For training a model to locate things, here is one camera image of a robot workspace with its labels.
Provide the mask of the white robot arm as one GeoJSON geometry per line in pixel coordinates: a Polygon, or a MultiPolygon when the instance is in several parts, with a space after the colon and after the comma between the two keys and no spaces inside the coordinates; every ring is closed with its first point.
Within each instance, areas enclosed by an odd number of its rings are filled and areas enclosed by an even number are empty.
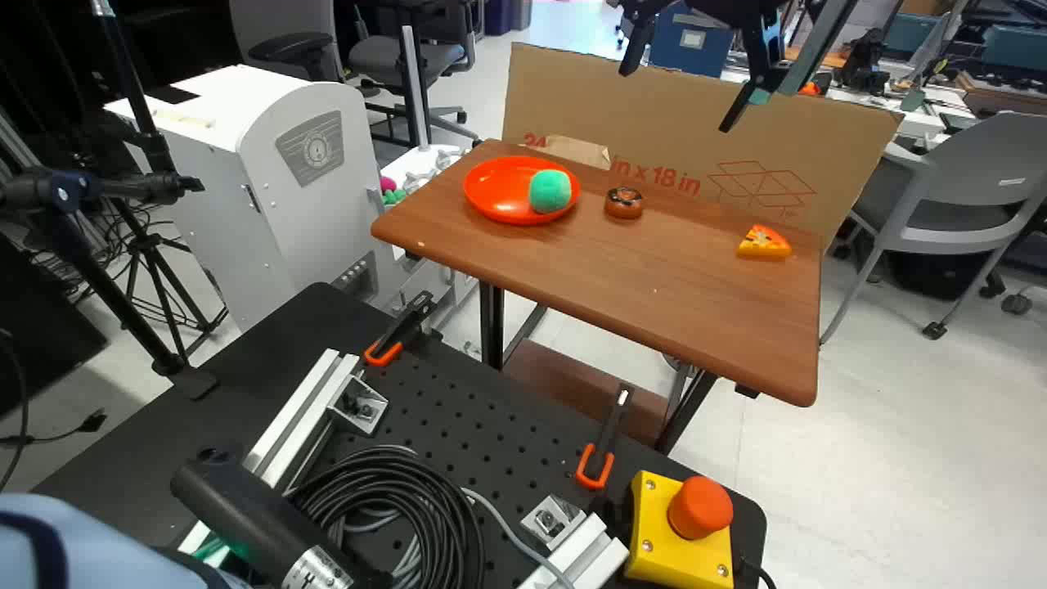
{"type": "Polygon", "coordinates": [[[655,40],[655,21],[671,3],[702,9],[743,35],[750,78],[720,118],[720,131],[730,131],[757,99],[799,95],[858,6],[858,0],[801,0],[812,25],[799,54],[789,60],[782,28],[782,6],[789,0],[620,0],[621,21],[628,23],[628,44],[620,61],[621,76],[632,76],[641,64],[641,54],[655,40]]]}

